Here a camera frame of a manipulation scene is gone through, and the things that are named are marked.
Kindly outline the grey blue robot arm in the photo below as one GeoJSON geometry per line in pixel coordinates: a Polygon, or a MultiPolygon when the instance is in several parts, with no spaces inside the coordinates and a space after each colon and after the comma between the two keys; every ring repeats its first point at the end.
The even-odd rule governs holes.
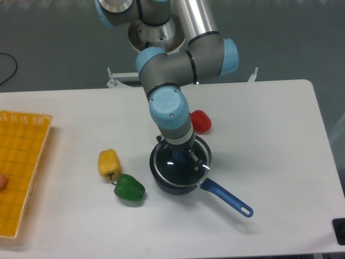
{"type": "MultiPolygon", "coordinates": [[[[136,23],[142,33],[172,23],[171,5],[171,1],[95,2],[104,23],[136,23]]],[[[135,66],[161,134],[174,151],[187,152],[195,132],[181,87],[235,71],[239,55],[235,43],[220,36],[208,1],[175,1],[175,6],[187,50],[167,53],[160,44],[148,42],[135,66]]]]}

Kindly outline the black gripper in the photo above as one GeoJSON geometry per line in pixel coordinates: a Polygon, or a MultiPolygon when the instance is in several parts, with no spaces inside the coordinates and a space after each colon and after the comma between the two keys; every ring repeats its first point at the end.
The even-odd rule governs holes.
{"type": "Polygon", "coordinates": [[[193,163],[199,163],[199,157],[194,153],[192,147],[195,142],[194,133],[158,135],[156,137],[158,144],[162,144],[165,151],[171,150],[182,153],[189,153],[193,163]]]}

